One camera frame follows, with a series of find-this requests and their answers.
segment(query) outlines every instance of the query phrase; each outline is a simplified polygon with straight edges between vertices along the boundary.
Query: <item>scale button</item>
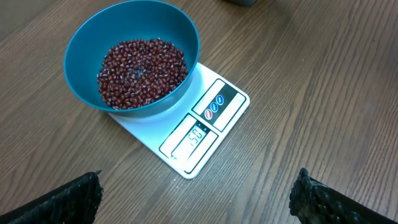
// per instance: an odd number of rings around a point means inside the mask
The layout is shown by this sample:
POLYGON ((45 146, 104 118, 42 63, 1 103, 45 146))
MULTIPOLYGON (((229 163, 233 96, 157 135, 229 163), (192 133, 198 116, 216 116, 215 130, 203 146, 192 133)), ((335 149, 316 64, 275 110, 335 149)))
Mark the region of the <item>scale button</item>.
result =
POLYGON ((218 103, 219 105, 223 105, 223 104, 224 104, 224 98, 223 98, 223 96, 218 95, 218 96, 216 97, 216 101, 217 101, 217 103, 218 103))
POLYGON ((212 112, 217 112, 218 111, 218 105, 215 102, 211 102, 210 104, 210 109, 212 112))
POLYGON ((205 118, 206 119, 211 119, 213 117, 213 113, 211 112, 211 110, 206 109, 205 110, 205 118))

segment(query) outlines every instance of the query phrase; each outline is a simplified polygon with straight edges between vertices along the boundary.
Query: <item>white scale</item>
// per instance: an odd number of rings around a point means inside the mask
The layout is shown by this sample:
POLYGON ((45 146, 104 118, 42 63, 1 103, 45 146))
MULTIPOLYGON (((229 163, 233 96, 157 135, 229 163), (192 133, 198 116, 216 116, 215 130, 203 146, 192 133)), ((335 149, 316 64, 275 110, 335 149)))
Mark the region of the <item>white scale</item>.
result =
POLYGON ((171 108, 145 118, 110 114, 186 179, 195 178, 250 99, 242 90, 197 63, 187 92, 171 108))

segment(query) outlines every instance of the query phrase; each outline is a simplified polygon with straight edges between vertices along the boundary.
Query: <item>dark object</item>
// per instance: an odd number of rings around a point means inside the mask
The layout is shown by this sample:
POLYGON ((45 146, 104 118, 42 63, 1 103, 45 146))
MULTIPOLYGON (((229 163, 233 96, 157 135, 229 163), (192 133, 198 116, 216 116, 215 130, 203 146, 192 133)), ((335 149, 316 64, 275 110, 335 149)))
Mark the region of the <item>dark object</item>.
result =
POLYGON ((303 224, 397 224, 311 178, 304 168, 292 188, 289 208, 303 224))
POLYGON ((111 47, 97 75, 102 100, 113 109, 151 104, 187 77, 184 53, 160 38, 127 40, 111 47))
POLYGON ((233 2, 235 4, 240 4, 242 6, 252 6, 256 0, 228 0, 230 2, 233 2))
POLYGON ((9 213, 0 223, 93 223, 103 188, 97 172, 89 172, 9 213))

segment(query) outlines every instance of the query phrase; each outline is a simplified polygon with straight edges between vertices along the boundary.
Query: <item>red button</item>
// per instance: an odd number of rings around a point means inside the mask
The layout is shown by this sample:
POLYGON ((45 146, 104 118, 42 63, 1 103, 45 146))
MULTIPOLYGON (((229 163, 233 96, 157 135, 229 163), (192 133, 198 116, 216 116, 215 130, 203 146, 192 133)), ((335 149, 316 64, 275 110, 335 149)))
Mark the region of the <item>red button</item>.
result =
POLYGON ((206 109, 205 110, 205 118, 206 119, 211 119, 213 117, 213 113, 211 112, 211 110, 206 109))

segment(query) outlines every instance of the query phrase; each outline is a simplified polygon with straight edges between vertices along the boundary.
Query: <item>adzuki bean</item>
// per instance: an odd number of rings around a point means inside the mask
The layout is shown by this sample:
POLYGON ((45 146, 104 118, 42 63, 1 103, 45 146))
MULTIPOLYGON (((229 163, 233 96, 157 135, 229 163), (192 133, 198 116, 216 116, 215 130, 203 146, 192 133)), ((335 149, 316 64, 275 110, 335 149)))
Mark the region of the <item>adzuki bean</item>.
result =
POLYGON ((97 74, 103 101, 116 110, 151 104, 187 77, 184 53, 160 38, 128 40, 113 46, 97 74))

